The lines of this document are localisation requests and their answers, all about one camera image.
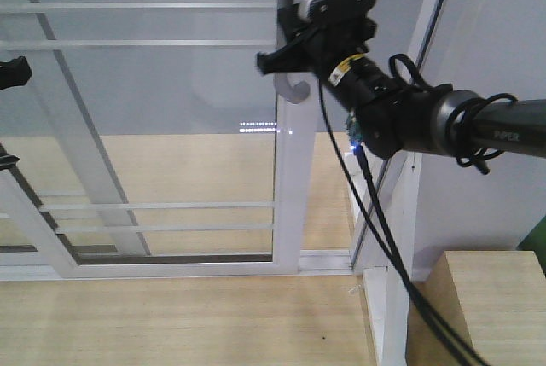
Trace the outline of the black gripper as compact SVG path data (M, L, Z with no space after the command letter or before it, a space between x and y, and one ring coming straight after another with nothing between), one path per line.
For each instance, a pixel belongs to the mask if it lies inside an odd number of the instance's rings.
M362 16L318 25L299 17L299 5L279 8L277 24L286 45L275 52L256 54L262 75L313 73L335 97L381 97L388 92L388 76L367 57L366 42L375 23Z

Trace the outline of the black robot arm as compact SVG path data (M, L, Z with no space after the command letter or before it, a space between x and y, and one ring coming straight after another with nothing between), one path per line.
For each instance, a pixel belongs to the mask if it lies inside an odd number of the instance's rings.
M376 156L406 150L451 156L478 165L501 152L545 155L545 102L510 94L488 99L451 84L432 86L407 55L382 72L367 56L376 24L374 0L293 4L277 11L287 43L258 55L260 71L312 72L355 117L362 142Z

